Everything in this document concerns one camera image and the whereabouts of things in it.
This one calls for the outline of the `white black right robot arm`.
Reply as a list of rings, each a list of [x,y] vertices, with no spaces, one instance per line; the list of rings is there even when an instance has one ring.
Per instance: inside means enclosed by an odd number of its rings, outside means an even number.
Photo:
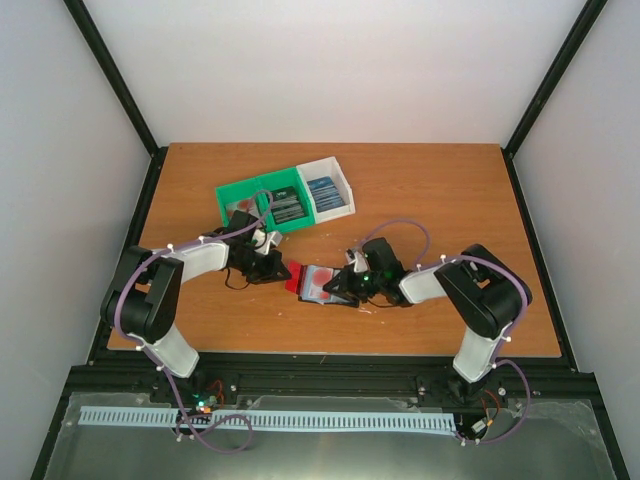
[[[481,244],[412,270],[383,237],[347,257],[349,263],[323,285],[331,297],[359,304],[382,295],[393,307],[449,299],[466,325],[453,369],[469,384],[497,367],[499,350],[533,300],[528,285]]]

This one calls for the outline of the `red white credit card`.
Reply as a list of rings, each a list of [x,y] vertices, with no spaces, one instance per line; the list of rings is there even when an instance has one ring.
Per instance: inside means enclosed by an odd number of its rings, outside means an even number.
[[[305,300],[314,302],[328,302],[328,294],[322,287],[335,275],[334,269],[317,265],[310,265],[306,269],[301,296]]]

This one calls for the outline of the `black leather card holder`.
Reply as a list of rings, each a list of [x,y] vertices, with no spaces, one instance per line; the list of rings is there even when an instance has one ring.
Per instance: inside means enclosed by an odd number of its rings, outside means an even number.
[[[339,271],[334,268],[307,265],[301,272],[298,299],[301,302],[314,303],[319,305],[340,305],[356,308],[359,302],[341,298],[335,294],[324,290],[324,286],[329,283]]]

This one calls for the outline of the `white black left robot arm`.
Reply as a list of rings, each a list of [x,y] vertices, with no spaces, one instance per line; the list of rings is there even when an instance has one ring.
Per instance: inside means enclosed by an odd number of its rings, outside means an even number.
[[[229,224],[185,244],[125,250],[100,308],[100,317],[146,353],[158,370],[174,377],[172,388],[186,402],[201,400],[208,378],[199,354],[175,324],[181,286],[212,272],[238,271],[250,285],[292,278],[277,249],[283,235],[259,218],[236,210]]]

